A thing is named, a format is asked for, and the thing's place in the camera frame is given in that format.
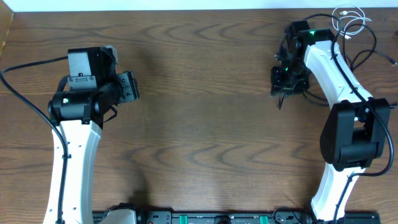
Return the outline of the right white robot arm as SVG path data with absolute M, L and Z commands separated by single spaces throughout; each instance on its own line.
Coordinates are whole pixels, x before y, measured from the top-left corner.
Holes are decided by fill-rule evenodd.
M 271 94 L 281 100 L 307 94 L 309 76 L 319 83 L 330 114 L 320 136 L 325 169 L 310 210 L 301 223 L 379 223 L 376 213 L 346 213 L 345 205 L 356 181 L 366 176 L 385 146 L 392 146 L 388 122 L 390 104 L 376 99 L 353 74 L 340 52 L 338 36 L 330 29 L 311 29 L 307 20 L 285 30 L 271 70 Z

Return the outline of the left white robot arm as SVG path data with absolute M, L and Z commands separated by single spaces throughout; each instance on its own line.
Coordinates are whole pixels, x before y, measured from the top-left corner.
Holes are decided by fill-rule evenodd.
M 68 50 L 70 73 L 49 101 L 53 169 L 44 223 L 93 223 L 95 156 L 104 115 L 139 98 L 132 71 L 116 72 L 112 45 Z

